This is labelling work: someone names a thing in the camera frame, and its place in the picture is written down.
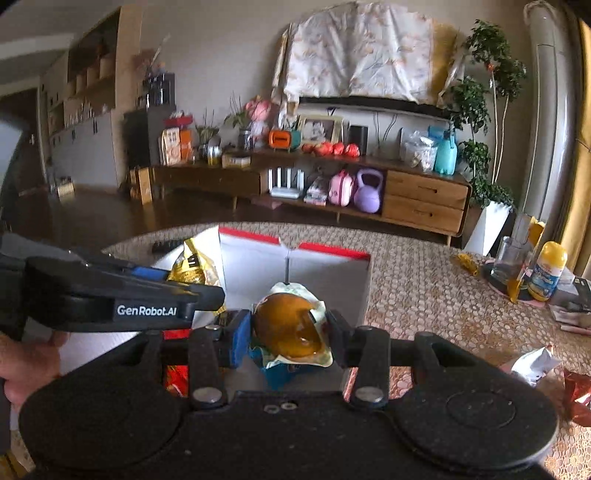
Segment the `person's left hand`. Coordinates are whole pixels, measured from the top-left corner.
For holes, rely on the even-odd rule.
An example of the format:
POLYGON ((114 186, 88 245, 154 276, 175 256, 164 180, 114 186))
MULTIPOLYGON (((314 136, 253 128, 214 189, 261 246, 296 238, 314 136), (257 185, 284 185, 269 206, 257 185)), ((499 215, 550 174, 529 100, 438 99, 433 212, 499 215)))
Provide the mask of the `person's left hand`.
POLYGON ((67 342, 65 332, 53 332, 46 343, 22 343, 1 334, 0 376, 3 391, 15 410, 27 398, 61 376, 59 349, 67 342))

